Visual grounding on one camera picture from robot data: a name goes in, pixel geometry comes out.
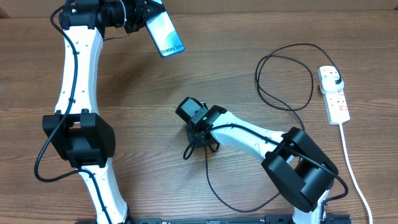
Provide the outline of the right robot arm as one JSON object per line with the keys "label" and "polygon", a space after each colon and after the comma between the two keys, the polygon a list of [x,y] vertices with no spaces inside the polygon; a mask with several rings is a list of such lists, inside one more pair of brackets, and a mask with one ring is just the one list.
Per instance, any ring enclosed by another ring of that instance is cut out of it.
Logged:
{"label": "right robot arm", "polygon": [[294,223],[324,223],[325,204],[338,169],[299,128],[260,128],[226,108],[185,98],[176,114],[187,124],[190,147],[233,146],[260,160],[279,193],[294,206]]}

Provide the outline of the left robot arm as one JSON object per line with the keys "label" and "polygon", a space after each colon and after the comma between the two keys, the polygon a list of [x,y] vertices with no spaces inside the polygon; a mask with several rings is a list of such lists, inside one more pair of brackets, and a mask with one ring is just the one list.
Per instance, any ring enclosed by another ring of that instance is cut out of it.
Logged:
{"label": "left robot arm", "polygon": [[[134,223],[113,170],[115,133],[98,111],[96,82],[104,32],[107,27],[137,32],[163,12],[160,1],[66,1],[51,14],[59,17],[52,25],[63,35],[65,61],[55,112],[42,119],[47,140],[34,174],[41,182],[79,174],[95,206],[94,223]],[[49,145],[72,171],[53,178],[40,176],[39,164]]]}

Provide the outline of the blue screen smartphone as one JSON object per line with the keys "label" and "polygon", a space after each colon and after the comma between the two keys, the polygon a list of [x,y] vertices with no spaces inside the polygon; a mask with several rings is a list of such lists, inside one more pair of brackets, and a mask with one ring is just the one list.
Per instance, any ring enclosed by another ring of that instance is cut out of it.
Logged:
{"label": "blue screen smartphone", "polygon": [[169,14],[165,11],[146,23],[149,34],[161,57],[168,57],[185,50]]}

